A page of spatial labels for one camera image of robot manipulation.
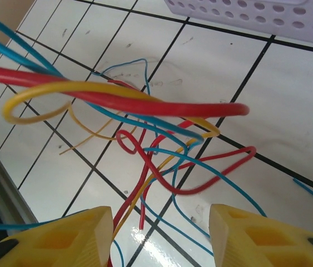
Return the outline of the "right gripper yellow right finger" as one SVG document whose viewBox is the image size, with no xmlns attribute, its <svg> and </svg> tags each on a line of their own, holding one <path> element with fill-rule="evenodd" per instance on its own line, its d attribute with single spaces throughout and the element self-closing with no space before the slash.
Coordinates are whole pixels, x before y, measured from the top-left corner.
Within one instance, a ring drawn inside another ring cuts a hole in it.
<svg viewBox="0 0 313 267">
<path fill-rule="evenodd" d="M 313 266 L 313 232 L 224 204 L 209 214 L 216 266 Z"/>
</svg>

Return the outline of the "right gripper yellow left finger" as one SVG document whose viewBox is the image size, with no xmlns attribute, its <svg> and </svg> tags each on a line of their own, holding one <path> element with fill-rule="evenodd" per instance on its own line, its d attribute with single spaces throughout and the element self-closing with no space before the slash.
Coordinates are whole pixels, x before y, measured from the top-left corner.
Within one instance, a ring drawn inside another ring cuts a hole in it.
<svg viewBox="0 0 313 267">
<path fill-rule="evenodd" d="M 107 266 L 113 235 L 109 206 L 99 206 L 22 231 L 0 266 Z"/>
</svg>

